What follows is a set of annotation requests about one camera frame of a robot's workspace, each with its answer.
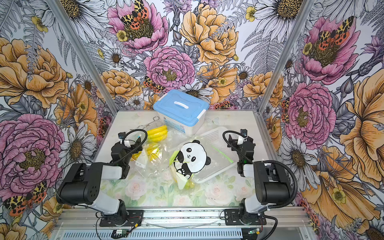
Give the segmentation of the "panda zip-top bag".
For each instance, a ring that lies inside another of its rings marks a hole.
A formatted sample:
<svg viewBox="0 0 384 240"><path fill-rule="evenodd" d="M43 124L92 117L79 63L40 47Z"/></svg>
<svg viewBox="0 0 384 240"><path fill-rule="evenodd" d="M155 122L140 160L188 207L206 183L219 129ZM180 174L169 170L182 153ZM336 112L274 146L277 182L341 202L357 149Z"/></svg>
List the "panda zip-top bag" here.
<svg viewBox="0 0 384 240"><path fill-rule="evenodd" d="M179 190L183 190L190 178L205 166L210 165L211 161L199 140L185 143L175 151L170 159L170 168Z"/></svg>

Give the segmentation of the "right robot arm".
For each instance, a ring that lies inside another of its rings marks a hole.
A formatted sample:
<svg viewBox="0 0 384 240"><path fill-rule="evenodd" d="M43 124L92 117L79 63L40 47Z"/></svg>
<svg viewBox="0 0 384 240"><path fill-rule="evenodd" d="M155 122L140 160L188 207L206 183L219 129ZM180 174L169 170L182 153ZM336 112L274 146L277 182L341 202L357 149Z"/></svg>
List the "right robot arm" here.
<svg viewBox="0 0 384 240"><path fill-rule="evenodd" d="M223 139L239 160L237 172L254 180L255 194L241 200L238 209L224 210L227 226L266 224L265 212L291 204L298 190L298 180L287 165L275 160L254 160L256 144L247 134L225 131Z"/></svg>

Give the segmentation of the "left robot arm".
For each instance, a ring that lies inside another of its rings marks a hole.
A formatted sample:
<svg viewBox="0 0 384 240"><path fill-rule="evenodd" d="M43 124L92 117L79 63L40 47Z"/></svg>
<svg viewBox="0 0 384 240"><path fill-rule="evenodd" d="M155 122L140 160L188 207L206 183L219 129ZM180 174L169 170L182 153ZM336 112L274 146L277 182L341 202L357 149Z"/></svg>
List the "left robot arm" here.
<svg viewBox="0 0 384 240"><path fill-rule="evenodd" d="M128 211L123 200L101 191L101 182L125 180L131 169L131 157L143 150L142 144L137 140L129 147L123 141L117 142L111 148L109 163L73 164L57 189L58 203L95 210L101 215L102 227L140 226L143 212Z"/></svg>

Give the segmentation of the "clear bag with banana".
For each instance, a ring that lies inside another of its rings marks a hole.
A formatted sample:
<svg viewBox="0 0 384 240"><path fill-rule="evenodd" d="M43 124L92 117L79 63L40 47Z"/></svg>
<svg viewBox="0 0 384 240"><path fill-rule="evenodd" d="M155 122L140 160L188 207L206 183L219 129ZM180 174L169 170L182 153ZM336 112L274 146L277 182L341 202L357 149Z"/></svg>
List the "clear bag with banana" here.
<svg viewBox="0 0 384 240"><path fill-rule="evenodd" d="M159 164L163 159L164 148L161 141L164 139L164 137L149 137L149 143L144 144L141 151L132 155L131 162L141 169Z"/></svg>

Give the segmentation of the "yellow banana bunch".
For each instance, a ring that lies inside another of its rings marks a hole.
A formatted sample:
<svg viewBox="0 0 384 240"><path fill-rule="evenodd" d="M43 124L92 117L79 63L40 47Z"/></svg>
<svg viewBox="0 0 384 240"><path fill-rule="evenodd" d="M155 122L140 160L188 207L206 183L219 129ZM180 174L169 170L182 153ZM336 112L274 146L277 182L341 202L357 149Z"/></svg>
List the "yellow banana bunch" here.
<svg viewBox="0 0 384 240"><path fill-rule="evenodd" d="M165 140L168 137L168 128L166 125L163 125L161 127L151 129L147 131L147 133L149 141L157 143Z"/></svg>

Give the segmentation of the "white plastic basket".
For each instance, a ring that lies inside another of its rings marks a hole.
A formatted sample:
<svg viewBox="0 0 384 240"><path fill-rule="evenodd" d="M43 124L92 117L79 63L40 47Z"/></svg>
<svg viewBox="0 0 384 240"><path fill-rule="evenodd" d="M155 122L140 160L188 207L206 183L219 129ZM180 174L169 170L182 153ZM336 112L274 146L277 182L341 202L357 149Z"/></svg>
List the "white plastic basket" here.
<svg viewBox="0 0 384 240"><path fill-rule="evenodd" d="M223 133L227 130L225 127L217 127L194 137L194 140L200 141L207 156L211 158L211 163L192 177L192 182L195 184L202 184L231 168L236 168L239 157L227 147L223 139Z"/></svg>

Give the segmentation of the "blue lid storage box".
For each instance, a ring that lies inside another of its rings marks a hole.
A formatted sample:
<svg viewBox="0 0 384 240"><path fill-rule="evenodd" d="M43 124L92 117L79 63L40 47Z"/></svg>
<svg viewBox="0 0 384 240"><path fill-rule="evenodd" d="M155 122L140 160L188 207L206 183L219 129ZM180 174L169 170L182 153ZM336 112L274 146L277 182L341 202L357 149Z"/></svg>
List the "blue lid storage box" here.
<svg viewBox="0 0 384 240"><path fill-rule="evenodd" d="M168 127L193 136L205 121L209 103L179 90L171 90L153 106Z"/></svg>

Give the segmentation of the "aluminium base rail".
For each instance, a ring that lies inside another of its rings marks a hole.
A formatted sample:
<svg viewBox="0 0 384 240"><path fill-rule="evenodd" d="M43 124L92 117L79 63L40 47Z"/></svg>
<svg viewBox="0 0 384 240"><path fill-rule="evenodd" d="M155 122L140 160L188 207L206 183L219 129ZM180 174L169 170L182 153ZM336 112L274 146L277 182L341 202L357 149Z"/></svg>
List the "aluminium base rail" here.
<svg viewBox="0 0 384 240"><path fill-rule="evenodd" d="M301 207L266 212L244 225L234 207L128 208L122 225L108 223L89 209L65 210L53 240L315 240Z"/></svg>

